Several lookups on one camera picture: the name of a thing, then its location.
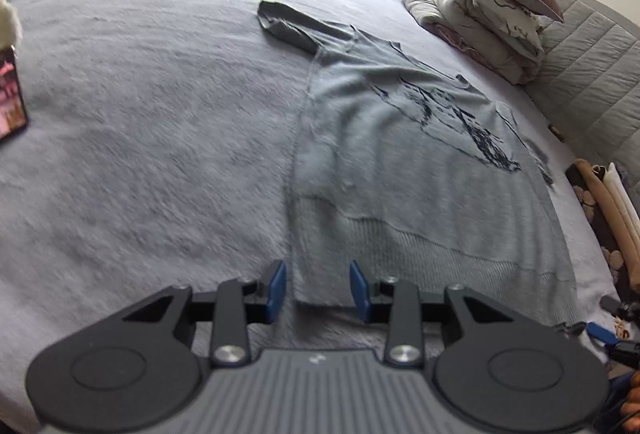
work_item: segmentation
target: bed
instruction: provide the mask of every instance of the bed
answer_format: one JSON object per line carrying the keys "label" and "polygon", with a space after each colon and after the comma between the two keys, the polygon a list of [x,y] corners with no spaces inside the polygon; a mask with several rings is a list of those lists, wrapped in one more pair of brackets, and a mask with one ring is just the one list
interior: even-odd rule
{"label": "bed", "polygon": [[[0,149],[0,419],[11,427],[36,430],[22,382],[48,344],[170,284],[209,290],[287,259],[284,187],[310,59],[264,35],[260,1],[13,1],[31,125]],[[564,177],[574,153],[523,90],[425,32],[400,0],[277,1],[401,41],[509,104],[554,180],[580,313],[612,328],[598,308],[612,279]],[[254,350],[383,339],[348,311],[290,300],[276,325],[252,328]]]}

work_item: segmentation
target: folded comforter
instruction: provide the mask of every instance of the folded comforter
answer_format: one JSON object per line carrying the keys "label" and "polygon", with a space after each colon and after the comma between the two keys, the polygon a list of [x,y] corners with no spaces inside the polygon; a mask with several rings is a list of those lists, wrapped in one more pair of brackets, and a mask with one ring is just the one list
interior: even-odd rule
{"label": "folded comforter", "polygon": [[537,34],[538,24],[526,8],[513,0],[402,2],[420,26],[447,36],[450,44],[457,42],[454,46],[512,84],[526,84],[540,71],[545,54]]}

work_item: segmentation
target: ribbed hem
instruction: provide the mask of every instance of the ribbed hem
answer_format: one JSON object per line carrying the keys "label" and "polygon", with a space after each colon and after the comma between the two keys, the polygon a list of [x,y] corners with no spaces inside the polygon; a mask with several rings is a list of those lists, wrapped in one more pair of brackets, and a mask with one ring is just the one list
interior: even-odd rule
{"label": "ribbed hem", "polygon": [[321,199],[292,202],[294,297],[322,306],[353,306],[352,260],[376,277],[394,275],[423,291],[463,283],[544,324],[576,321],[575,284],[554,273],[463,254],[377,219],[353,219]]}

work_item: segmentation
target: smartphone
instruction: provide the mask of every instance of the smartphone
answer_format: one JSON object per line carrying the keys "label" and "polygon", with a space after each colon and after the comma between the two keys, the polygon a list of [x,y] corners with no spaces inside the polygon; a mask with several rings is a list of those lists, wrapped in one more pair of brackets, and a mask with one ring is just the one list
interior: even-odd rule
{"label": "smartphone", "polygon": [[28,124],[13,48],[0,51],[0,141],[23,131]]}

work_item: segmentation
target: gray ribbed plate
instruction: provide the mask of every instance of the gray ribbed plate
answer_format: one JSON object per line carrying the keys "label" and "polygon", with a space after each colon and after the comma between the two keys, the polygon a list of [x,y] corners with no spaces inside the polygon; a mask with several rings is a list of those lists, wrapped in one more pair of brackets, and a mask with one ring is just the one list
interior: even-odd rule
{"label": "gray ribbed plate", "polygon": [[[60,431],[46,427],[43,433]],[[266,350],[215,372],[196,400],[146,434],[452,434],[482,432],[436,400],[421,373],[370,350]]]}

